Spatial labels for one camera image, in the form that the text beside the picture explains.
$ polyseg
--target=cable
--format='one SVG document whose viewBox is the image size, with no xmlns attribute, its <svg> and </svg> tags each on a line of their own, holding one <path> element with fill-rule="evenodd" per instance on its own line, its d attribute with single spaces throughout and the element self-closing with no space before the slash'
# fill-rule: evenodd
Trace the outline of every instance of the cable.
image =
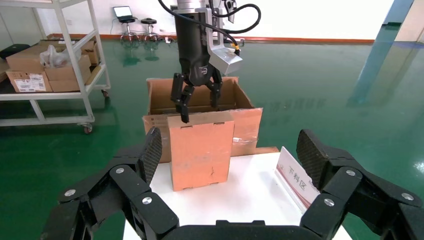
<svg viewBox="0 0 424 240">
<path fill-rule="evenodd" d="M 236 55 L 240 55 L 240 47 L 239 47 L 239 44 L 238 44 L 238 43 L 237 43 L 237 41 L 234 39 L 234 37 L 232 37 L 229 33 L 227 33 L 226 31 L 224 31 L 223 29 L 218 28 L 218 27 L 215 27 L 215 26 L 212 26 L 212 25 L 207 24 L 207 23 L 204 23 L 204 22 L 200 22 L 200 21 L 197 21 L 197 20 L 191 19 L 191 18 L 186 17 L 186 16 L 183 16 L 183 15 L 181 15 L 181 14 L 175 13 L 175 12 L 173 12 L 171 9 L 169 9 L 169 8 L 168 8 L 168 7 L 164 4 L 164 2 L 163 2 L 162 0 L 158 0 L 158 1 L 159 1 L 159 4 L 162 6 L 162 8 L 163 8 L 163 9 L 165 9 L 165 11 L 167 11 L 167 12 L 168 12 L 169 14 L 171 14 L 172 16 L 177 17 L 177 18 L 180 18 L 180 19 L 184 19 L 184 20 L 186 20 L 186 21 L 189 21 L 189 22 L 192 22 L 192 23 L 195 23 L 195 24 L 198 24 L 198 25 L 202 25 L 203 27 L 206 27 L 206 28 L 213 29 L 213 30 L 215 30 L 216 32 L 221 33 L 222 35 L 226 36 L 227 38 L 229 38 L 229 39 L 231 40 L 231 42 L 232 42 L 232 43 L 234 44 L 234 46 L 235 46 L 235 51 L 234 51 L 234 53 L 235 53 Z"/>
<path fill-rule="evenodd" d="M 245 5 L 241 6 L 241 7 L 236 8 L 232 12 L 229 12 L 227 14 L 222 14 L 222 15 L 221 14 L 217 14 L 215 12 L 215 10 L 214 10 L 214 1 L 213 0 L 209 0 L 209 7 L 212 9 L 212 15 L 214 17 L 217 17 L 217 18 L 227 18 L 227 17 L 229 17 L 231 15 L 236 14 L 238 11 L 240 11 L 242 9 L 245 9 L 245 8 L 249 8 L 249 7 L 256 9 L 256 11 L 257 11 L 257 19 L 256 19 L 256 21 L 250 27 L 247 27 L 247 28 L 242 29 L 242 30 L 222 29 L 222 30 L 224 30 L 228 34 L 243 34 L 243 33 L 246 33 L 248 31 L 254 29 L 259 24 L 259 22 L 261 21 L 261 17 L 262 17 L 262 13 L 261 13 L 261 10 L 259 9 L 259 7 L 257 5 L 255 5 L 255 4 L 252 4 L 252 3 L 245 4 Z"/>
<path fill-rule="evenodd" d="M 115 18 L 112 20 L 112 26 L 110 27 L 110 35 L 112 35 L 112 29 L 114 29 L 114 21 L 118 20 L 118 18 Z"/>
</svg>

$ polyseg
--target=green epoxy floor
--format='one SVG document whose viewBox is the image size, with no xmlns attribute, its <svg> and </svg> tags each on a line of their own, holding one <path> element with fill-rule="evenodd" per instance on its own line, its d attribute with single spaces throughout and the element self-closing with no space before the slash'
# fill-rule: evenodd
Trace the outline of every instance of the green epoxy floor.
<svg viewBox="0 0 424 240">
<path fill-rule="evenodd" d="M 38 238 L 59 191 L 101 169 L 120 147 L 143 141 L 146 79 L 171 78 L 180 70 L 175 46 L 161 43 L 154 53 L 159 59 L 149 61 L 153 55 L 143 46 L 131 59 L 118 41 L 103 45 L 112 89 L 109 101 L 100 92 L 90 95 L 93 134 L 76 125 L 0 128 L 0 239 Z M 285 146 L 296 155 L 300 129 L 312 129 L 370 172 L 424 199 L 422 47 L 247 43 L 234 76 L 264 109 L 258 146 Z M 77 100 L 40 106 L 48 116 L 84 113 Z M 0 102 L 2 118 L 15 110 L 33 115 L 29 103 Z M 379 239 L 353 215 L 343 224 L 354 240 Z M 95 238 L 120 240 L 123 229 L 124 217 L 117 214 Z"/>
</svg>

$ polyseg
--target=red baseboard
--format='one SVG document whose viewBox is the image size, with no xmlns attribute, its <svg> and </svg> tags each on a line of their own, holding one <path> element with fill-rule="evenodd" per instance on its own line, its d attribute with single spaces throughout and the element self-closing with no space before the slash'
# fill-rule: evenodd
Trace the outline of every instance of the red baseboard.
<svg viewBox="0 0 424 240">
<path fill-rule="evenodd" d="M 85 34 L 71 34 L 72 39 L 83 38 Z M 52 33 L 47 36 L 48 39 L 56 37 L 61 38 L 61 33 Z M 100 34 L 102 39 L 119 39 L 121 35 L 119 34 Z M 258 42 L 296 42 L 296 43 L 335 43 L 335 44 L 372 44 L 374 40 L 372 39 L 332 39 L 332 38 L 296 38 L 296 37 L 258 37 L 258 36 L 236 36 L 236 38 L 243 38 L 246 41 L 258 41 Z"/>
</svg>

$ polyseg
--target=cardboard boxes on shelf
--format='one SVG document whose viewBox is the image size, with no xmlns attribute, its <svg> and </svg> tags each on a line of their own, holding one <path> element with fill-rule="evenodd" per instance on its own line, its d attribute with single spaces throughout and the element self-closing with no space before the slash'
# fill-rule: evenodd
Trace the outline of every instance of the cardboard boxes on shelf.
<svg viewBox="0 0 424 240">
<path fill-rule="evenodd" d="M 79 91 L 77 77 L 72 65 L 48 68 L 41 64 L 40 53 L 47 50 L 48 45 L 35 45 L 6 58 L 10 70 L 6 72 L 17 93 L 36 92 L 74 92 Z M 90 57 L 81 55 L 78 61 L 84 83 L 91 77 Z"/>
<path fill-rule="evenodd" d="M 231 156 L 254 154 L 258 142 L 259 124 L 262 108 L 255 108 L 245 92 L 240 88 L 237 77 L 223 77 L 221 97 L 218 108 L 210 106 L 210 90 L 206 86 L 196 87 L 191 96 L 188 109 L 190 119 L 193 114 L 201 116 L 204 113 L 213 115 L 227 112 L 234 120 Z M 179 116 L 175 104 L 171 101 L 172 78 L 148 79 L 149 94 L 148 114 L 143 117 L 146 133 L 151 127 L 158 127 L 162 135 L 161 163 L 172 160 L 170 128 L 168 117 Z"/>
<path fill-rule="evenodd" d="M 45 51 L 47 46 L 35 45 L 6 57 L 6 60 L 12 71 L 41 73 L 44 71 L 44 66 L 40 63 L 40 54 Z"/>
<path fill-rule="evenodd" d="M 60 47 L 66 49 L 64 40 L 40 40 L 38 42 L 40 46 L 49 46 L 53 45 L 55 47 Z M 90 58 L 91 65 L 99 65 L 99 51 L 97 48 L 97 42 L 95 40 L 90 40 L 81 47 L 81 52 L 83 55 L 88 55 Z"/>
<path fill-rule="evenodd" d="M 79 69 L 81 71 L 82 79 L 86 83 L 90 76 L 90 58 L 88 55 L 82 55 L 78 61 Z M 67 65 L 59 68 L 45 68 L 45 74 L 47 75 L 51 89 L 55 93 L 60 92 L 73 92 L 79 91 L 77 76 L 75 76 L 74 68 L 72 65 Z"/>
</svg>

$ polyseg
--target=laptop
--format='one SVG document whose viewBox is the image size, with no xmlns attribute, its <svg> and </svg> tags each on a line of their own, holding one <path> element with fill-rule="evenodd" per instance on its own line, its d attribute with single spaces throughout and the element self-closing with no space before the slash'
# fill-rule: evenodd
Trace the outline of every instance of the laptop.
<svg viewBox="0 0 424 240">
<path fill-rule="evenodd" d="M 115 6 L 113 7 L 116 17 L 118 20 L 129 20 L 133 19 L 133 14 L 129 6 Z"/>
</svg>

